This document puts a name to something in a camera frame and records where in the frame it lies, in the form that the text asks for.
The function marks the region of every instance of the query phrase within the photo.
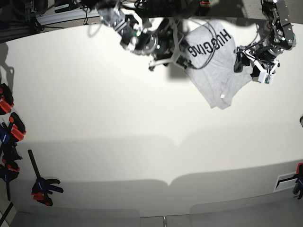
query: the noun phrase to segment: white table surface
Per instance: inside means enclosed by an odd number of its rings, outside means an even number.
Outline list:
[[[237,45],[255,37],[255,25],[222,23]],[[303,159],[303,26],[294,32],[297,46],[278,57],[274,84],[250,82],[226,110],[211,109],[178,68],[150,72],[150,57],[124,51],[105,26],[8,42],[15,109],[27,127],[15,203],[20,182],[36,178],[29,148],[41,175],[62,181],[64,194],[52,196],[58,207],[186,214],[199,203],[271,193]]]

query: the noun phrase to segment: t-shirt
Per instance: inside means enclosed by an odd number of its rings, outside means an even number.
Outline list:
[[[244,67],[240,73],[233,71],[236,61],[236,45],[233,36],[219,20],[211,20],[190,32],[185,39],[189,44],[185,54],[196,68],[203,66],[213,54],[212,59],[204,68],[196,70],[188,67],[186,74],[190,76],[212,108],[229,107],[232,104],[232,97],[241,87],[251,81],[250,74],[252,73],[252,67]]]

